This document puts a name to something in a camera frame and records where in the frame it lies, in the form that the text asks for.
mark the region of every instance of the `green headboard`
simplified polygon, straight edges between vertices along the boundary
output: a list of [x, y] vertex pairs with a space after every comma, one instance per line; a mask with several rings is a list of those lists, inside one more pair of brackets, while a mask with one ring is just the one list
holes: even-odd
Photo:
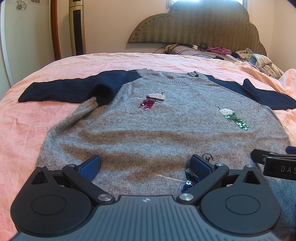
[[233, 0], [178, 1], [138, 24], [128, 43], [206, 43], [266, 55], [247, 10]]

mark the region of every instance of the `sweater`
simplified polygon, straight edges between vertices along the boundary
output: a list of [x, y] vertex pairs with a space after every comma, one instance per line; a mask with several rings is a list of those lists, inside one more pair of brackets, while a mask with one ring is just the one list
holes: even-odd
[[[206, 75], [209, 80], [227, 89], [244, 95], [260, 104], [269, 106], [272, 110], [287, 110], [296, 108], [296, 100], [276, 91], [255, 88], [248, 80], [240, 85], [234, 81], [223, 81]], [[110, 103], [123, 84], [141, 78], [137, 70], [103, 71], [84, 79], [65, 79], [50, 82], [34, 82], [19, 97], [19, 102], [57, 100], [69, 103], [82, 103], [95, 96], [99, 106]]]
[[[250, 158], [254, 148], [284, 153], [290, 145], [269, 107], [200, 73], [137, 73], [140, 78], [123, 84], [110, 103], [99, 106], [91, 97], [51, 128], [37, 164], [61, 169], [97, 154], [102, 167], [93, 183], [116, 198], [177, 196], [193, 154], [209, 153], [212, 164], [231, 169], [262, 169]], [[275, 233], [286, 237], [295, 229], [295, 182], [264, 178], [282, 208]]]

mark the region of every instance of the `wall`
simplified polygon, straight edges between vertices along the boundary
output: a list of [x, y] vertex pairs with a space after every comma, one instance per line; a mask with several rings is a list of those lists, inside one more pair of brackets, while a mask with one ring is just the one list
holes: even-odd
[[[248, 0], [250, 20], [258, 28], [260, 41], [269, 53], [273, 29], [273, 1]], [[84, 1], [87, 53], [154, 52], [163, 44], [126, 44], [134, 28], [145, 18], [166, 13], [166, 0]], [[71, 56], [69, 3], [58, 1], [58, 28], [62, 58]]]
[[287, 0], [274, 0], [274, 25], [269, 57], [282, 71], [296, 69], [296, 8]]
[[274, 1], [276, 0], [248, 0], [250, 22], [259, 32], [260, 42], [269, 56], [274, 22]]

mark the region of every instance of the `tower fan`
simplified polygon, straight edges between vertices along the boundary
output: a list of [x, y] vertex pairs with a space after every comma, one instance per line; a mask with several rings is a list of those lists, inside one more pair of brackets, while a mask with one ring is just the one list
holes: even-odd
[[86, 54], [84, 33], [84, 0], [69, 0], [69, 23], [72, 55]]

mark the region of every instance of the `pink bedsheet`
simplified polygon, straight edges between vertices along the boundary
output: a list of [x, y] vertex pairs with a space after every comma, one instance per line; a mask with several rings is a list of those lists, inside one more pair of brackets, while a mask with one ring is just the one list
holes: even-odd
[[[256, 88], [278, 91], [296, 99], [295, 69], [288, 70], [277, 81], [247, 63], [234, 64], [195, 56], [101, 53], [53, 62], [14, 85], [0, 101], [0, 240], [8, 240], [16, 233], [9, 214], [10, 205], [34, 170], [48, 130], [78, 106], [53, 101], [18, 103], [22, 92], [32, 82], [85, 78], [106, 70], [141, 68], [182, 73], [198, 71], [240, 84], [248, 78]], [[274, 113], [289, 134], [291, 142], [296, 145], [296, 109], [277, 110]]]

